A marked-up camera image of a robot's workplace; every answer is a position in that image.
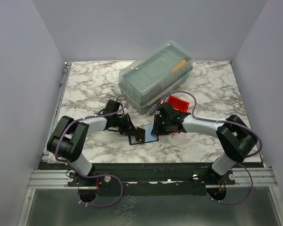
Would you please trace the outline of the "black card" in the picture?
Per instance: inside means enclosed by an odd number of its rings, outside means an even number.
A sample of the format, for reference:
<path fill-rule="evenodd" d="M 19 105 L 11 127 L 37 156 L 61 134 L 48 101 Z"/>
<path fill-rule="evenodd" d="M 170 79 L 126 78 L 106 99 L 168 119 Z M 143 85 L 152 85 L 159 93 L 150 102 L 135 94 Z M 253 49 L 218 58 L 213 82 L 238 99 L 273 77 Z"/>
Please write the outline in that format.
<path fill-rule="evenodd" d="M 145 129 L 143 127 L 136 128 L 135 141 L 145 143 Z"/>

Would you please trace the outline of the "black card holder wallet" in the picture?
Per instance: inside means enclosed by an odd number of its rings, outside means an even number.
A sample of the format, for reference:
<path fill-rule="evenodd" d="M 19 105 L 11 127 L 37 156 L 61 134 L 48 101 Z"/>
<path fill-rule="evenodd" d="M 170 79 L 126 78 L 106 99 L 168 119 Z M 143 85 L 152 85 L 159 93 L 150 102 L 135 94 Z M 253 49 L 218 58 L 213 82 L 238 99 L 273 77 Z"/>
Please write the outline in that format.
<path fill-rule="evenodd" d="M 143 137 L 129 136 L 128 138 L 129 145 L 138 145 L 138 144 L 145 144 L 145 143 L 159 141 L 158 136 L 153 135 L 151 133 L 153 130 L 153 124 L 138 126 L 136 127 L 136 129 L 140 135 L 144 135 L 144 136 Z"/>

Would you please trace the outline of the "red plastic bin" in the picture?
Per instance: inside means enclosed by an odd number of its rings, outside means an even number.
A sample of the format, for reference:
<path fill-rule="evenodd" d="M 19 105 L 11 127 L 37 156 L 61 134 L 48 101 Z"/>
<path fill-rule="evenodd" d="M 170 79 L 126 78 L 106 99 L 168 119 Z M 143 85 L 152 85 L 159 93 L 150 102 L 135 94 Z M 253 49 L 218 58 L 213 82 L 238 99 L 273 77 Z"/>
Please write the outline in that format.
<path fill-rule="evenodd" d="M 189 109 L 190 103 L 180 98 L 170 95 L 167 102 L 176 110 L 186 113 Z"/>

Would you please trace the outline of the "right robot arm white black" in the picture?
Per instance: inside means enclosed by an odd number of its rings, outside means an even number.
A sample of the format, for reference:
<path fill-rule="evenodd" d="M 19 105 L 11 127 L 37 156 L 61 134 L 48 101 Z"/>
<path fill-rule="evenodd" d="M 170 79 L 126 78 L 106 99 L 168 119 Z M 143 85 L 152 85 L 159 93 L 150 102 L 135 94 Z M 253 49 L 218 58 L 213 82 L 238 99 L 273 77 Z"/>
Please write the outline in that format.
<path fill-rule="evenodd" d="M 191 113 L 174 109 L 163 103 L 154 117 L 152 134 L 199 133 L 216 137 L 224 152 L 215 160 L 208 172 L 210 183 L 217 185 L 225 173 L 237 163 L 242 163 L 258 142 L 258 137 L 236 115 L 226 119 L 200 119 Z"/>

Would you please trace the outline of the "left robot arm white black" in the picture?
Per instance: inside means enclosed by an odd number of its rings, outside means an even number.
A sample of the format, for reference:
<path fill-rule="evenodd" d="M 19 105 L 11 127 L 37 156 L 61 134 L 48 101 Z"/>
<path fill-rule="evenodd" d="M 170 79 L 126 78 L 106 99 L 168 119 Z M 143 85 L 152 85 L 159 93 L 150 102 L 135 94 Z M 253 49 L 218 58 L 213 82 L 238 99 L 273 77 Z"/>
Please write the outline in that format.
<path fill-rule="evenodd" d="M 88 134 L 116 128 L 122 136 L 137 136 L 138 130 L 133 125 L 128 113 L 125 113 L 127 104 L 118 100 L 109 100 L 99 113 L 86 118 L 75 120 L 63 116 L 52 135 L 46 149 L 56 160 L 66 163 L 79 175 L 79 181 L 90 186 L 95 181 L 94 165 L 83 154 L 83 146 Z"/>

